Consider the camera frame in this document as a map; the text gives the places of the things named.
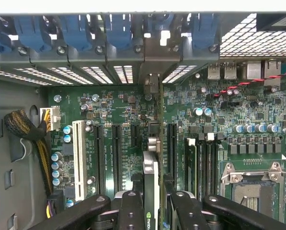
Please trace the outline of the green Dell motherboard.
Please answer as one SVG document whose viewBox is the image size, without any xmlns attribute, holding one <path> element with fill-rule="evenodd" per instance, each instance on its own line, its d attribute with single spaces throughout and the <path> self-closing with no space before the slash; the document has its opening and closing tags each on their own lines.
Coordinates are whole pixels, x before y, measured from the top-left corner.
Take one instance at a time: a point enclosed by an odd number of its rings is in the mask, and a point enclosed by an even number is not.
<svg viewBox="0 0 286 230">
<path fill-rule="evenodd" d="M 185 189 L 185 139 L 205 143 L 214 133 L 218 145 L 218 187 L 227 162 L 237 170 L 268 169 L 277 161 L 286 172 L 286 65 L 281 66 L 279 87 L 265 87 L 265 79 L 256 82 L 209 80 L 205 73 L 191 76 L 183 83 L 163 86 L 163 169 L 168 173 L 167 126 L 177 124 L 177 189 Z M 143 172 L 143 151 L 148 148 L 147 122 L 154 118 L 154 100 L 137 86 L 54 87 L 48 92 L 49 105 L 58 107 L 61 129 L 51 133 L 54 188 L 64 192 L 64 208 L 75 200 L 72 122 L 85 123 L 87 159 L 87 196 L 98 194 L 94 125 L 103 126 L 105 195 L 113 197 L 114 159 L 112 125 L 122 132 L 122 190 L 129 190 L 131 177 Z M 139 125 L 141 144 L 131 147 L 131 124 Z M 285 176 L 286 209 L 286 176 Z"/>
</svg>

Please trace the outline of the short black expansion slot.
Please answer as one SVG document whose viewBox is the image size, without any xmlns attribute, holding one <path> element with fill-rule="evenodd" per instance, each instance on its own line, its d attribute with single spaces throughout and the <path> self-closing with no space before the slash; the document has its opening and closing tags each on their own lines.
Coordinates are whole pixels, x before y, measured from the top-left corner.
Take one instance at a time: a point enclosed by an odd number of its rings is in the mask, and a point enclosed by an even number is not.
<svg viewBox="0 0 286 230">
<path fill-rule="evenodd" d="M 131 134 L 131 147 L 139 148 L 141 144 L 139 125 L 131 124 L 130 134 Z"/>
</svg>

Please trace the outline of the white expansion slot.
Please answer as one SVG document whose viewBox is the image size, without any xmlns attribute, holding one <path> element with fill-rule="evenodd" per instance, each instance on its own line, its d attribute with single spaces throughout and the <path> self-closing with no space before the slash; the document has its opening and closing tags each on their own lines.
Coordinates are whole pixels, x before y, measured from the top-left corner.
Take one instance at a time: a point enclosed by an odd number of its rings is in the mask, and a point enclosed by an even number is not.
<svg viewBox="0 0 286 230">
<path fill-rule="evenodd" d="M 83 120 L 72 122 L 75 200 L 82 201 L 87 196 L 87 159 L 85 145 L 85 123 Z"/>
</svg>

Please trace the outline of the white power connector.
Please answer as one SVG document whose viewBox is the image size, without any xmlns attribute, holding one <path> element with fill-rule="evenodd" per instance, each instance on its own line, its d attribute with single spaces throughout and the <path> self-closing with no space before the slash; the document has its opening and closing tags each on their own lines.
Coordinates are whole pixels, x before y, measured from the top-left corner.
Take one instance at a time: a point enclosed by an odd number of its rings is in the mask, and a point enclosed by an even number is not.
<svg viewBox="0 0 286 230">
<path fill-rule="evenodd" d="M 40 127 L 46 132 L 60 130 L 60 109 L 58 107 L 40 108 Z"/>
</svg>

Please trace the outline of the silver rear port block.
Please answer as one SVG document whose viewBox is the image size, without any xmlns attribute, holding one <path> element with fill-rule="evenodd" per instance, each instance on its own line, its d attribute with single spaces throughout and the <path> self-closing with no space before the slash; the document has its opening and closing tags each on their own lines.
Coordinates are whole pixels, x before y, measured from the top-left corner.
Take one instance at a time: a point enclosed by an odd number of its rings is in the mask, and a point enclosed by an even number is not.
<svg viewBox="0 0 286 230">
<path fill-rule="evenodd" d="M 220 79 L 220 64 L 213 63 L 208 66 L 207 78 L 209 80 L 219 80 Z"/>
<path fill-rule="evenodd" d="M 269 60 L 265 61 L 264 64 L 264 86 L 265 87 L 279 87 L 280 77 L 275 78 L 275 76 L 281 74 L 281 61 Z"/>
<path fill-rule="evenodd" d="M 261 61 L 251 61 L 247 63 L 246 67 L 246 79 L 262 79 L 262 62 Z"/>
<path fill-rule="evenodd" d="M 235 63 L 225 63 L 224 65 L 224 79 L 236 80 L 237 79 L 237 67 Z"/>
</svg>

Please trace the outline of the CPU socket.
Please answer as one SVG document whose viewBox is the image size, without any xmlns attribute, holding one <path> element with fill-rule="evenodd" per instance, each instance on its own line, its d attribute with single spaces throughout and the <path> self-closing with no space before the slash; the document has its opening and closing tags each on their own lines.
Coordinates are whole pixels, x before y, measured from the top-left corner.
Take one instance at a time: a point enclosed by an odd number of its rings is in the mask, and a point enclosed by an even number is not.
<svg viewBox="0 0 286 230">
<path fill-rule="evenodd" d="M 277 161 L 268 169 L 258 170 L 237 170 L 227 162 L 220 177 L 219 194 L 286 223 L 285 177 Z"/>
</svg>

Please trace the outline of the black power connector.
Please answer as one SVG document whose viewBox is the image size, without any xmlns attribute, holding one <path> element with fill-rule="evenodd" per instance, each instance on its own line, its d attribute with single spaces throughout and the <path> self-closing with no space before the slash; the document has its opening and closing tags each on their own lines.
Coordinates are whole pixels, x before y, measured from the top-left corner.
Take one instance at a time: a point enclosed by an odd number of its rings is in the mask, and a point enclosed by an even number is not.
<svg viewBox="0 0 286 230">
<path fill-rule="evenodd" d="M 64 192 L 55 190 L 47 199 L 46 217 L 49 219 L 64 210 Z"/>
</svg>

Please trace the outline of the black and silver PC case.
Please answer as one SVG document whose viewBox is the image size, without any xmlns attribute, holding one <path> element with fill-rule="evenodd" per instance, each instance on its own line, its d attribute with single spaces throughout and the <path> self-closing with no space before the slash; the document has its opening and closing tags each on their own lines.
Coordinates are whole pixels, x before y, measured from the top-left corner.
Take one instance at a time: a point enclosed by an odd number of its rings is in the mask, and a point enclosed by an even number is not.
<svg viewBox="0 0 286 230">
<path fill-rule="evenodd" d="M 130 14 L 132 44 L 128 49 L 117 49 L 107 42 L 106 14 Z M 0 70 L 19 76 L 51 83 L 41 86 L 0 76 L 0 230 L 29 230 L 47 220 L 46 205 L 54 188 L 51 133 L 40 127 L 40 108 L 50 108 L 48 92 L 54 87 L 69 86 L 137 86 L 140 67 L 144 61 L 144 39 L 151 37 L 181 38 L 182 55 L 179 65 L 196 68 L 174 83 L 183 83 L 191 76 L 199 77 L 213 63 L 220 64 L 220 79 L 224 79 L 225 63 L 235 63 L 236 82 L 254 83 L 246 79 L 247 63 L 281 61 L 286 65 L 286 12 L 205 12 L 218 14 L 214 44 L 206 49 L 192 49 L 191 17 L 199 12 L 93 12 L 61 14 L 2 14 L 0 38 L 5 46 L 0 53 Z M 65 43 L 60 16 L 84 14 L 92 35 L 92 48 L 77 51 Z M 52 49 L 37 53 L 24 46 L 17 35 L 15 16 L 42 16 L 51 37 Z M 114 66 L 131 65 L 133 84 L 122 84 Z M 81 67 L 100 67 L 113 84 L 102 84 Z M 82 85 L 57 74 L 49 68 L 66 67 L 93 82 Z M 16 68 L 33 68 L 73 83 L 62 85 L 35 77 Z M 170 230 L 166 217 L 166 196 L 163 202 L 159 230 Z"/>
</svg>

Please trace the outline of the perforated metal slot cover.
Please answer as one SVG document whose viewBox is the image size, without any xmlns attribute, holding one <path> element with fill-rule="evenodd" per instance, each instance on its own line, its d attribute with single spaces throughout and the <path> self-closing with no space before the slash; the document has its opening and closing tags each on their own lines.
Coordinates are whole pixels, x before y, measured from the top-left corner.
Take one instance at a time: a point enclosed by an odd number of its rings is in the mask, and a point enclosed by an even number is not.
<svg viewBox="0 0 286 230">
<path fill-rule="evenodd" d="M 52 81 L 52 82 L 55 82 L 55 83 L 59 83 L 59 84 L 62 84 L 62 85 L 73 85 L 73 83 L 71 83 L 69 81 L 66 81 L 64 79 L 58 78 L 56 76 L 52 76 L 52 75 L 47 74 L 47 73 L 40 72 L 40 71 L 35 70 L 33 68 L 19 68 L 19 69 L 16 68 L 14 70 L 20 71 L 20 72 L 23 72 L 23 73 L 26 73 L 26 74 L 30 74 L 30 75 L 33 75 L 35 77 L 39 77 L 39 78 L 42 78 L 42 79 L 46 79 L 46 80 L 49 80 L 49 81 Z"/>
<path fill-rule="evenodd" d="M 113 84 L 100 67 L 81 67 L 81 69 L 102 84 Z"/>
<path fill-rule="evenodd" d="M 13 73 L 8 73 L 8 72 L 2 71 L 2 70 L 0 70 L 0 76 L 7 77 L 10 79 L 16 79 L 16 80 L 20 80 L 20 81 L 25 81 L 25 82 L 29 82 L 29 83 L 34 83 L 34 84 L 38 84 L 41 86 L 50 86 L 51 85 L 51 83 L 47 83 L 47 82 L 40 81 L 40 80 L 34 80 L 31 78 L 19 76 L 19 75 L 13 74 Z"/>
<path fill-rule="evenodd" d="M 73 72 L 72 70 L 66 68 L 66 67 L 51 67 L 49 68 L 49 70 L 60 74 L 68 79 L 74 80 L 77 83 L 80 83 L 82 85 L 93 85 L 93 82 L 91 82 L 90 80 L 80 76 L 79 74 Z"/>
<path fill-rule="evenodd" d="M 114 70 L 122 84 L 133 84 L 133 67 L 131 65 L 114 66 Z"/>
<path fill-rule="evenodd" d="M 162 81 L 162 83 L 174 83 L 175 81 L 179 80 L 181 77 L 185 76 L 195 68 L 196 68 L 195 65 L 190 65 L 190 66 L 179 65 Z"/>
</svg>

